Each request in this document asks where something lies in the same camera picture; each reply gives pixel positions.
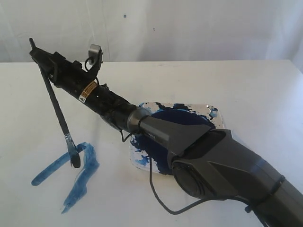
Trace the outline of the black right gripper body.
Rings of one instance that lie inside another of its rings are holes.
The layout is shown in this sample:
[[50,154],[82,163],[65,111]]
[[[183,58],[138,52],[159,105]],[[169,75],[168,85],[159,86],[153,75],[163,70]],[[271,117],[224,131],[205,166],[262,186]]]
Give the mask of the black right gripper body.
[[51,81],[57,88],[68,92],[81,102],[85,102],[91,92],[98,86],[95,81],[99,71],[99,53],[89,53],[86,62],[91,62],[92,67],[85,71],[78,61],[70,62],[65,57],[55,52],[50,57],[53,63],[53,78]]

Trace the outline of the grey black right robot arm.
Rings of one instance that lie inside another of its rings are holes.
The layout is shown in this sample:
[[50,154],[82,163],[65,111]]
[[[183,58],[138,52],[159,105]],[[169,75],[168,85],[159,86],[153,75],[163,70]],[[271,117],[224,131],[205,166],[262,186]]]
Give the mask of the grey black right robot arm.
[[302,194],[267,161],[237,142],[228,129],[157,119],[115,94],[97,78],[102,54],[100,46],[90,47],[88,69],[84,63],[70,62],[57,52],[49,53],[35,45],[30,51],[45,82],[73,167],[81,165],[80,150],[71,138],[53,87],[78,99],[119,132],[144,136],[164,147],[176,182],[197,198],[197,204],[236,200],[266,227],[302,226]]

